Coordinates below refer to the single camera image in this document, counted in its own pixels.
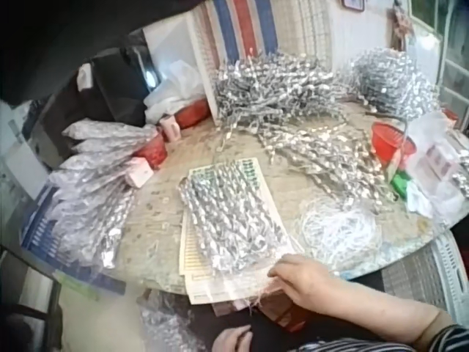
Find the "white plastic bag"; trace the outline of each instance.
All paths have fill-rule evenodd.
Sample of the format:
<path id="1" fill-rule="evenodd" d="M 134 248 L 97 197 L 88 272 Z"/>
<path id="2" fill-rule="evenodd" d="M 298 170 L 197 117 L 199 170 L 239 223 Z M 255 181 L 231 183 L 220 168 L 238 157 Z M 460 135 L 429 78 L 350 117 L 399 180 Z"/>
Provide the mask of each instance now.
<path id="1" fill-rule="evenodd" d="M 173 115 L 204 96 L 199 72 L 182 60 L 173 62 L 166 80 L 144 99 L 147 123 L 156 124 L 164 114 Z"/>

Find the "floor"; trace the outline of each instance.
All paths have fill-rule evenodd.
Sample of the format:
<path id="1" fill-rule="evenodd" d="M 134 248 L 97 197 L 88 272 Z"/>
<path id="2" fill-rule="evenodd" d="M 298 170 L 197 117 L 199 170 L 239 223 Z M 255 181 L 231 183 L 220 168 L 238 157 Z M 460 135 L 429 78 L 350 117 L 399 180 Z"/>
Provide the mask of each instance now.
<path id="1" fill-rule="evenodd" d="M 64 352 L 144 352 L 136 299 L 142 287 L 127 285 L 124 296 L 99 292 L 97 300 L 62 286 Z"/>

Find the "picture frame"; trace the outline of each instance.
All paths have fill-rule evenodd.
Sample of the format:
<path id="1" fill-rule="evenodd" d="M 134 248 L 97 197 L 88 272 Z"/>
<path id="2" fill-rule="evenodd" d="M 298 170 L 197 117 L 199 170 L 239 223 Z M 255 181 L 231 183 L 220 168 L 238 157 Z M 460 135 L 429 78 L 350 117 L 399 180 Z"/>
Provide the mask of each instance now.
<path id="1" fill-rule="evenodd" d="M 346 9 L 357 12 L 365 11 L 365 0 L 341 0 L 341 2 Z"/>

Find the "white plastic crate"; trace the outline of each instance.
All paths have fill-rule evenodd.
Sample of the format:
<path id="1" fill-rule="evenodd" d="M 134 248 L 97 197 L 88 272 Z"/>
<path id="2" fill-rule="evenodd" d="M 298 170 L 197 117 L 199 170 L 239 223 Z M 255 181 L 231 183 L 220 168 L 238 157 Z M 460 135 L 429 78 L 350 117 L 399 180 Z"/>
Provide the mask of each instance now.
<path id="1" fill-rule="evenodd" d="M 332 67 L 327 1 L 211 0 L 188 14 L 188 28 L 213 119 L 216 70 L 249 54 L 283 51 L 316 56 Z"/>
<path id="2" fill-rule="evenodd" d="M 432 252 L 440 274 L 446 309 L 454 321 L 469 326 L 469 282 L 461 254 L 450 232 L 432 242 Z"/>

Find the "woman's hand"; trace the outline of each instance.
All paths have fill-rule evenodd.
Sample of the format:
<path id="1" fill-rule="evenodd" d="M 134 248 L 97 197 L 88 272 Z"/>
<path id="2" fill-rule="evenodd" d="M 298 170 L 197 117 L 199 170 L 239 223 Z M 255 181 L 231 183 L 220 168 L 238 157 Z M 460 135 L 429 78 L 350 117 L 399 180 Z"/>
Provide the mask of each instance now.
<path id="1" fill-rule="evenodd" d="M 212 352 L 249 352 L 251 347 L 251 326 L 223 330 L 213 343 Z"/>
<path id="2" fill-rule="evenodd" d="M 334 293 L 341 287 L 340 278 L 330 274 L 325 265 L 297 254 L 284 255 L 267 275 L 277 278 L 298 306 L 325 315 L 330 314 Z"/>

